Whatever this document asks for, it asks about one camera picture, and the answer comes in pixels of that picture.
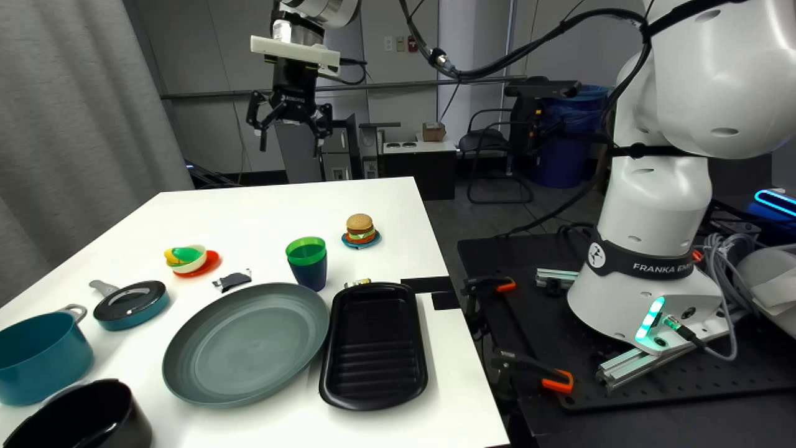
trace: small black pan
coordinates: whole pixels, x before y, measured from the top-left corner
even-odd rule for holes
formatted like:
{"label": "small black pan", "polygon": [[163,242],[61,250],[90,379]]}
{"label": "small black pan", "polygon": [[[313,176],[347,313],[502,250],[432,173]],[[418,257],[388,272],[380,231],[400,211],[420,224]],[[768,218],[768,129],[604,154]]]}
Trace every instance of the small black pan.
{"label": "small black pan", "polygon": [[126,332],[146,323],[170,306],[170,293],[161,281],[140,281],[117,290],[95,280],[90,287],[104,297],[95,310],[95,320],[106,332]]}

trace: table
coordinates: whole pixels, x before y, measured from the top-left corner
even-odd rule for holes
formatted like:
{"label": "table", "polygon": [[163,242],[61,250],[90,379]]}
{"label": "table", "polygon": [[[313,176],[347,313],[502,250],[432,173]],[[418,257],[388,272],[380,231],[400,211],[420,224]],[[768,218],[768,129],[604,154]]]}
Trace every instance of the table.
{"label": "table", "polygon": [[454,196],[457,139],[422,143],[413,147],[388,147],[379,154],[379,176],[415,176],[422,199]]}
{"label": "table", "polygon": [[[518,313],[518,301],[527,301],[534,266],[566,266],[578,257],[560,236],[473,239],[459,242],[467,277],[507,275],[518,280],[510,306],[485,310],[492,339],[502,349],[525,353],[525,332],[518,334],[510,313],[522,327],[533,317]],[[791,446],[796,442],[796,397],[735,397],[722,402],[689,402],[666,407],[617,408],[566,414],[549,397],[518,393],[513,398],[518,419],[540,448],[579,446]]]}
{"label": "table", "polygon": [[[337,244],[345,218],[369,211],[382,242],[365,251]],[[95,306],[90,280],[131,285],[161,280],[175,303],[155,321],[106,334],[95,320],[79,330],[95,349],[82,381],[122,379],[143,408],[158,448],[202,446],[502,446],[507,444],[490,387],[457,310],[436,312],[418,297],[430,383],[405,407],[379,414],[330,408],[319,397],[319,363],[268,402],[217,410],[178,402],[161,381],[161,356],[178,327],[211,303],[211,280],[248,266],[254,281],[293,281],[284,246],[304,234],[328,242],[326,301],[351,280],[397,281],[447,277],[413,180],[288,185],[255,189],[170,193],[131,211],[79,254],[0,310],[0,330],[61,310]],[[176,280],[167,246],[204,244],[223,265],[204,280]],[[0,442],[38,407],[0,407]]]}

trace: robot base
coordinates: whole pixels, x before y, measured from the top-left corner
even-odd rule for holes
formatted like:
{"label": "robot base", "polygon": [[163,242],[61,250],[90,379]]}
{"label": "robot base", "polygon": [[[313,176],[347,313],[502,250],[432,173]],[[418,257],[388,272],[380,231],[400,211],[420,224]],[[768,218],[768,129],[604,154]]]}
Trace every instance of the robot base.
{"label": "robot base", "polygon": [[686,280],[650,281],[625,275],[596,277],[585,266],[566,301],[581,323],[650,356],[694,346],[675,332],[676,327],[689,327],[702,341],[729,334],[719,313],[722,291],[696,270]]}

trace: floor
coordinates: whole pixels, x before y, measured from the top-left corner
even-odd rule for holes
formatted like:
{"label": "floor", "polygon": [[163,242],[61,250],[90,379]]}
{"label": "floor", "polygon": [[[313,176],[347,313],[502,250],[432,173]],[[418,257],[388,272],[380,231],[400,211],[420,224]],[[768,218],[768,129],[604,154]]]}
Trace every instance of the floor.
{"label": "floor", "polygon": [[[518,199],[519,186],[510,180],[482,180],[476,185],[476,199]],[[454,199],[425,203],[427,220],[436,230],[439,251],[446,257],[452,287],[459,290],[464,280],[463,261],[457,257],[459,239],[488,239],[498,236],[513,227],[527,224],[565,199],[578,189],[545,189],[533,186],[530,204],[471,204],[464,180],[454,186]],[[556,220],[549,220],[533,230],[530,234],[553,234],[560,224],[566,222],[596,222],[601,196],[591,189],[573,210],[563,211]]]}

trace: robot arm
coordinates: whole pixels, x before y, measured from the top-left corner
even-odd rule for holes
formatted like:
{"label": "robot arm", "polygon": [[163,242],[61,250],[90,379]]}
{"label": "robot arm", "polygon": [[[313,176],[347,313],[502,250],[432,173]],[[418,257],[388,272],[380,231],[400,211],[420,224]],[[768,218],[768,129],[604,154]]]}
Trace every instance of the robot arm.
{"label": "robot arm", "polygon": [[245,125],[262,133],[275,120],[304,123],[315,145],[330,135],[330,106],[315,106],[315,81],[340,76],[340,52],[323,47],[323,30],[345,27],[359,0],[275,0],[272,38],[250,35],[248,51],[274,62],[274,88],[268,96],[254,93],[248,101]]}

